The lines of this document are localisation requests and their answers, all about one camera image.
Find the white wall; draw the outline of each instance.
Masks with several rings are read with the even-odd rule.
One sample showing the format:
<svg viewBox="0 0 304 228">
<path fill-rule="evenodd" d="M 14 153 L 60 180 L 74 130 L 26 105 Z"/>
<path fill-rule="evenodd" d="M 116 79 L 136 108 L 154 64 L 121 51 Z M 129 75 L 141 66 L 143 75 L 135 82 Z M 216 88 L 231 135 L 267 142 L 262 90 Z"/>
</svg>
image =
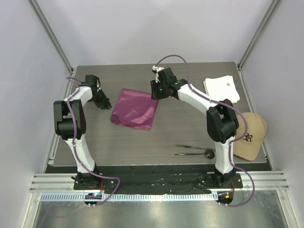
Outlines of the white wall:
<svg viewBox="0 0 304 228">
<path fill-rule="evenodd" d="M 68 71 L 26 0 L 0 1 L 0 31 L 0 226 L 19 228 Z"/>
<path fill-rule="evenodd" d="M 245 64 L 254 110 L 268 123 L 273 167 L 283 170 L 304 226 L 304 1 L 282 1 Z"/>
<path fill-rule="evenodd" d="M 270 2 L 38 0 L 73 66 L 238 62 Z"/>
</svg>

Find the white towel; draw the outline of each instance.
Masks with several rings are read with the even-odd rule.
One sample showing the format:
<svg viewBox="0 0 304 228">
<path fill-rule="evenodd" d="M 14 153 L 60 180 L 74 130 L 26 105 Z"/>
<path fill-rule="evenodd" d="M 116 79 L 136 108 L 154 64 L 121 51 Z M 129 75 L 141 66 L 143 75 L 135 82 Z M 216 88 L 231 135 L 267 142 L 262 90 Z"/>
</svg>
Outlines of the white towel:
<svg viewBox="0 0 304 228">
<path fill-rule="evenodd" d="M 206 78 L 204 81 L 206 94 L 217 101 L 229 99 L 232 103 L 239 101 L 239 94 L 233 82 L 232 76 L 219 78 Z"/>
</svg>

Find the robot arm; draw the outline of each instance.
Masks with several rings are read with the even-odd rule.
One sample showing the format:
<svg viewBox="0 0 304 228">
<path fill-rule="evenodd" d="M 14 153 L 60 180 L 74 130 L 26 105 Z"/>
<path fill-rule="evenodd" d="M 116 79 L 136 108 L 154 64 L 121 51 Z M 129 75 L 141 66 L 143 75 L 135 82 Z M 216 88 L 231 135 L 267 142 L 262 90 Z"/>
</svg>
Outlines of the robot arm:
<svg viewBox="0 0 304 228">
<path fill-rule="evenodd" d="M 156 79 L 151 81 L 152 99 L 159 100 L 173 96 L 200 110 L 207 117 L 207 131 L 215 141 L 217 160 L 215 173 L 219 183 L 227 183 L 234 176 L 234 169 L 229 162 L 228 145 L 234 140 L 238 121 L 236 114 L 224 106 L 210 102 L 211 97 L 192 86 L 192 89 L 202 94 L 203 99 L 195 94 L 185 79 L 177 80 L 170 68 L 153 67 Z M 229 100 L 222 101 L 232 105 Z"/>
<path fill-rule="evenodd" d="M 73 148 L 74 125 L 73 120 L 69 116 L 69 109 L 67 101 L 70 102 L 73 113 L 76 119 L 77 135 L 75 139 L 75 147 L 77 155 L 90 171 L 99 174 L 95 161 L 91 157 L 89 149 L 86 144 L 86 119 L 84 115 L 83 106 L 87 102 L 93 101 L 97 108 L 109 109 L 111 104 L 109 99 L 105 96 L 100 88 L 99 78 L 94 75 L 86 75 L 85 82 L 79 85 L 76 91 L 61 101 L 54 102 L 54 124 L 55 132 L 66 141 L 70 147 L 72 154 L 77 163 L 77 176 L 74 178 L 80 183 L 95 183 L 100 182 L 97 178 L 90 173 L 79 163 Z"/>
</svg>

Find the pink cloth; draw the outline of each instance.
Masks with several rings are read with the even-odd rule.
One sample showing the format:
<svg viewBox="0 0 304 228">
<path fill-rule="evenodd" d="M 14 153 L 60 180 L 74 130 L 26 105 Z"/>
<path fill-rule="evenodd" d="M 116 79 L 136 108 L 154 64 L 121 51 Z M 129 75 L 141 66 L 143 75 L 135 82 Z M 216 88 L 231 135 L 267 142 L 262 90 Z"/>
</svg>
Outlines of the pink cloth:
<svg viewBox="0 0 304 228">
<path fill-rule="evenodd" d="M 149 93 L 122 89 L 111 121 L 122 126 L 150 130 L 157 104 L 158 100 L 152 100 Z"/>
</svg>

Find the wooden table surface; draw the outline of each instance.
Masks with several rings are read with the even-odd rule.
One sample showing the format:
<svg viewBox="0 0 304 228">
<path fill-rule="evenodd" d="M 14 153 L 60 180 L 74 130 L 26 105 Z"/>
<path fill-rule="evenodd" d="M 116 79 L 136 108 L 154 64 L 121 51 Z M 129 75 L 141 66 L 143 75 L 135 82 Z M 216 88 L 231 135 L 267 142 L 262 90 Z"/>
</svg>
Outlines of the wooden table surface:
<svg viewBox="0 0 304 228">
<path fill-rule="evenodd" d="M 163 64 L 171 67 L 178 79 L 187 79 L 184 64 Z M 152 64 L 80 66 L 76 78 L 84 80 L 93 74 L 100 78 L 101 88 L 115 106 L 123 88 L 151 92 L 150 81 L 155 79 Z M 205 91 L 205 78 L 231 75 L 234 78 L 240 101 L 234 106 L 242 112 L 249 112 L 244 89 L 235 63 L 190 63 L 191 83 Z M 115 125 L 110 121 L 112 110 L 97 109 L 94 103 L 87 103 L 84 112 L 87 123 L 86 142 L 96 164 L 101 165 L 148 165 L 148 164 L 212 164 L 216 159 L 204 155 L 176 156 L 175 153 L 201 152 L 176 147 L 175 144 L 215 148 L 209 138 L 206 117 L 189 104 L 169 97 L 159 102 L 150 131 Z M 263 150 L 254 161 L 234 156 L 235 163 L 266 162 Z M 54 166 L 75 166 L 76 162 L 68 147 L 59 140 Z"/>
</svg>

